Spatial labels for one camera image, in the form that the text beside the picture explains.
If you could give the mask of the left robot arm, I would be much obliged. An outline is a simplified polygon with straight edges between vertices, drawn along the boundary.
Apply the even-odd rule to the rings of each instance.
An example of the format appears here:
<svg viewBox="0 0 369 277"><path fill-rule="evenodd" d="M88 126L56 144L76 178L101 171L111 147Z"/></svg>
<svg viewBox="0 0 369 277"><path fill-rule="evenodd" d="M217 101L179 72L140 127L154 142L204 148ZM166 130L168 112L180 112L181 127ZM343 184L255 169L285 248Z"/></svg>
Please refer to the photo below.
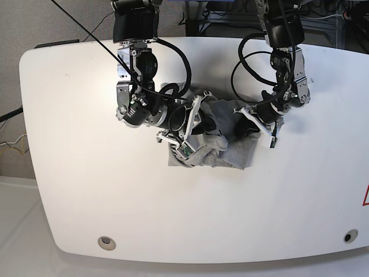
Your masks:
<svg viewBox="0 0 369 277"><path fill-rule="evenodd" d="M299 9L304 1L257 1L256 7L262 32L245 36L238 46L238 64L260 83L273 88L272 93L261 92L261 101L251 101L235 96L245 103L238 110L245 116L242 133L260 132L267 148L274 148L278 133L284 123L283 116L293 107L301 108L309 103L310 91L304 68L304 56L299 47L304 41L304 30ZM255 38L265 38L272 48L270 65L276 72L276 80L261 77L247 63L243 54L246 43Z"/></svg>

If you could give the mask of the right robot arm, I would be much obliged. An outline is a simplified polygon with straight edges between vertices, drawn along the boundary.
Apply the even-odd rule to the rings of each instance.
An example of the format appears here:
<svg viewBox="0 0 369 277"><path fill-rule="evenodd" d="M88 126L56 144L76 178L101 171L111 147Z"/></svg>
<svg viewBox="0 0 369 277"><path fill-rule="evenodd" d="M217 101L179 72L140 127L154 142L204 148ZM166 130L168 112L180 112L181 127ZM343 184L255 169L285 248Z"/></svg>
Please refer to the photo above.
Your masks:
<svg viewBox="0 0 369 277"><path fill-rule="evenodd" d="M113 42L121 45L117 52L120 80L116 85L116 117L131 128L160 128L158 142L168 142L177 159L187 160L200 148L198 135L216 129L214 120L201 108L212 94L189 93L192 73L187 57L157 37L161 1L112 1L111 5L115 15ZM155 90L158 61L149 43L179 54L186 69L183 85L169 83Z"/></svg>

